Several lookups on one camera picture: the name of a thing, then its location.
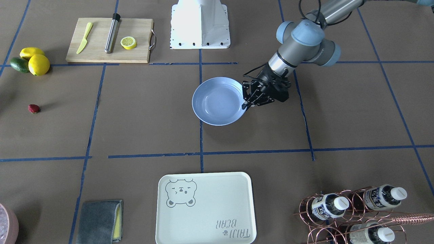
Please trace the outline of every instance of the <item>bottle label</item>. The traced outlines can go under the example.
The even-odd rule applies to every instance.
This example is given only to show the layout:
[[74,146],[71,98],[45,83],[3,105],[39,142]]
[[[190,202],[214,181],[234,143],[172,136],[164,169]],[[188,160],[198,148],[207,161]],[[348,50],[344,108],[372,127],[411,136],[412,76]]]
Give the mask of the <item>bottle label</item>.
[[331,218],[338,218],[341,215],[334,215],[326,208],[326,198],[329,194],[317,197],[312,202],[312,213],[315,217],[321,220],[328,220]]
[[383,188],[385,186],[386,185],[382,185],[380,187],[373,187],[365,191],[365,194],[363,195],[363,200],[368,208],[372,210],[385,210],[401,205],[401,203],[399,203],[398,205],[392,205],[383,198],[381,192],[383,191]]
[[374,244],[371,239],[369,239],[368,229],[364,229],[362,231],[357,231],[371,225],[377,224],[375,222],[364,223],[364,224],[356,224],[351,226],[350,233],[348,234],[350,237],[350,241],[353,244]]

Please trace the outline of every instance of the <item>yellow knife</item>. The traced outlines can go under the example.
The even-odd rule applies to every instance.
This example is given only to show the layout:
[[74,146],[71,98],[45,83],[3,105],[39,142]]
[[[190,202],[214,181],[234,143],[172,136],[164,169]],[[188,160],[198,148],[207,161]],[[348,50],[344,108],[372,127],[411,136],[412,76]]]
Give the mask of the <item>yellow knife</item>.
[[92,26],[93,26],[92,22],[87,23],[86,30],[84,31],[82,43],[80,44],[80,46],[77,50],[77,54],[79,54],[81,51],[83,51],[84,47],[86,46],[86,44],[87,44],[86,38],[87,38],[87,35],[89,35],[90,29],[92,29]]

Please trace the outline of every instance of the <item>bottle with white cap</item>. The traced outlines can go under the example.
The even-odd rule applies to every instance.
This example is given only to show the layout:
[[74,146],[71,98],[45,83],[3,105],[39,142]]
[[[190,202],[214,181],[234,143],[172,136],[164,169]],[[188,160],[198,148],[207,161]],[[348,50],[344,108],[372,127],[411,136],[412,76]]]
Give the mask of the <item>bottle with white cap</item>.
[[[407,198],[407,192],[402,187],[393,187],[391,185],[382,185],[380,187],[372,187],[367,189],[364,193],[358,193],[363,203],[369,210],[381,211],[395,208],[401,205],[401,200]],[[363,204],[360,198],[355,196],[353,198],[354,208],[358,211],[363,210]]]
[[319,196],[308,206],[310,218],[315,221],[325,221],[331,218],[342,217],[345,210],[350,206],[346,197],[341,197],[336,193]]
[[395,239],[395,233],[377,222],[368,222],[351,226],[346,238],[350,244],[390,244]]

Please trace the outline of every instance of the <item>red strawberry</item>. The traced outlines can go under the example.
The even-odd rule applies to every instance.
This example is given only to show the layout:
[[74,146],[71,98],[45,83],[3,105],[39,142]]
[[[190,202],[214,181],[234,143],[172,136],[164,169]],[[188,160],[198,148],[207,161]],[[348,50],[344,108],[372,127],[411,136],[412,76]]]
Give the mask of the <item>red strawberry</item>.
[[41,111],[41,109],[39,108],[38,105],[36,105],[36,104],[30,104],[29,105],[29,112],[31,112],[31,113],[39,113],[39,111]]

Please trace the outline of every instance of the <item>white bottle cap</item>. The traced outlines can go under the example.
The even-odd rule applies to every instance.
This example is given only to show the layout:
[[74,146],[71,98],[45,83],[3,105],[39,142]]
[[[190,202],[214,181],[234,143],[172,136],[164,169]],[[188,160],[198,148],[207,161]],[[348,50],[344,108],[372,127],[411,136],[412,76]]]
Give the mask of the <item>white bottle cap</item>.
[[402,187],[395,187],[391,189],[390,194],[396,200],[402,200],[407,198],[407,192]]
[[333,200],[333,204],[339,210],[345,210],[350,206],[350,202],[345,197],[337,197]]
[[391,242],[395,239],[393,230],[387,227],[378,228],[378,237],[385,242]]

